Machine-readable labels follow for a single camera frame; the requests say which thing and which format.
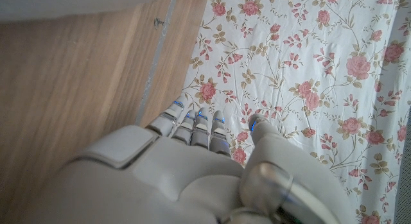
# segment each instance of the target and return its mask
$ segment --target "floral fabric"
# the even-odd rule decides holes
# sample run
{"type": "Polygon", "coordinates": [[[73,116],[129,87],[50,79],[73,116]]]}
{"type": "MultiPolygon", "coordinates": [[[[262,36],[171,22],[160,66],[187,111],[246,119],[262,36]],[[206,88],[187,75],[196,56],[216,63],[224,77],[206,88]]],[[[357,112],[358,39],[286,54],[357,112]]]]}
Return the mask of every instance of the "floral fabric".
{"type": "Polygon", "coordinates": [[[182,93],[223,111],[234,160],[246,164],[247,121],[263,114],[341,181],[358,223],[392,223],[410,1],[208,0],[182,93]]]}

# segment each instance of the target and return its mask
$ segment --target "wooden panel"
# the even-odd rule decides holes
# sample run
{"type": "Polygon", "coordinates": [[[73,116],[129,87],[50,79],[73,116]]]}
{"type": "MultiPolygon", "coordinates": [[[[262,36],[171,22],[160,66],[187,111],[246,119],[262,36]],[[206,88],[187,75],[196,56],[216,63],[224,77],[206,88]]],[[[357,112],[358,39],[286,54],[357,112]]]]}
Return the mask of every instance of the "wooden panel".
{"type": "Polygon", "coordinates": [[[0,25],[0,223],[74,151],[134,122],[169,3],[0,25]]]}
{"type": "Polygon", "coordinates": [[[140,125],[180,96],[207,0],[177,0],[140,125]]]}

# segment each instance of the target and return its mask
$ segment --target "white robotic arm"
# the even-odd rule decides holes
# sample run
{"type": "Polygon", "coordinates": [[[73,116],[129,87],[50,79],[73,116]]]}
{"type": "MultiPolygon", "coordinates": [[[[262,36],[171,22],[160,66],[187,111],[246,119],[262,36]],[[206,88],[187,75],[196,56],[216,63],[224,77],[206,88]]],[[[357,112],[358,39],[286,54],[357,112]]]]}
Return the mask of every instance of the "white robotic arm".
{"type": "Polygon", "coordinates": [[[354,223],[338,180],[262,116],[243,169],[230,158],[224,118],[179,97],[145,129],[127,126],[68,162],[23,223],[354,223]]]}

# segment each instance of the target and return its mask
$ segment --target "wooden surface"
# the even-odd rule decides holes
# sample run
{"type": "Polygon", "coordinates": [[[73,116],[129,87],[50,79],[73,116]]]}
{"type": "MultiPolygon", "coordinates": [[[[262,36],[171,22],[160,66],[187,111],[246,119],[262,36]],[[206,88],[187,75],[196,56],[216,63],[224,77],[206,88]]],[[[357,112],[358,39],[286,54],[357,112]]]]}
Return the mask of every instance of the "wooden surface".
{"type": "Polygon", "coordinates": [[[206,5],[204,1],[207,0],[177,0],[176,8],[185,8],[188,12],[195,13],[173,13],[173,22],[170,23],[169,30],[176,32],[173,32],[173,35],[167,33],[152,82],[152,88],[155,90],[150,91],[140,126],[148,125],[153,118],[164,111],[170,105],[170,98],[180,96],[186,79],[187,63],[190,62],[193,44],[198,35],[198,30],[183,31],[182,28],[200,24],[206,5]]]}
{"type": "MultiPolygon", "coordinates": [[[[205,3],[176,2],[149,119],[180,94],[205,3]]],[[[154,19],[169,4],[0,25],[0,223],[15,223],[75,151],[134,123],[161,35],[154,19]]]]}

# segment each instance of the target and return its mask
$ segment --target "robot finger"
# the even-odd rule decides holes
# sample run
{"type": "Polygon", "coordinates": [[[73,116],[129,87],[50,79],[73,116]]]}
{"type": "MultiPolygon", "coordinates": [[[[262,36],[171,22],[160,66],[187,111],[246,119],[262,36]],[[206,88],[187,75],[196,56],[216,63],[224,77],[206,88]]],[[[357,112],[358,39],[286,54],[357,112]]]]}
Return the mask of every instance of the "robot finger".
{"type": "Polygon", "coordinates": [[[174,132],[172,139],[176,139],[189,145],[196,116],[197,112],[195,110],[190,110],[182,120],[181,125],[174,132]]]}
{"type": "Polygon", "coordinates": [[[179,96],[164,112],[156,117],[146,128],[162,136],[169,136],[174,124],[184,109],[184,96],[179,96]]]}
{"type": "Polygon", "coordinates": [[[223,113],[216,111],[211,127],[210,151],[231,157],[226,135],[223,113]]]}
{"type": "Polygon", "coordinates": [[[201,146],[208,150],[208,132],[207,132],[207,109],[200,108],[194,122],[193,135],[191,136],[191,146],[201,146]]]}

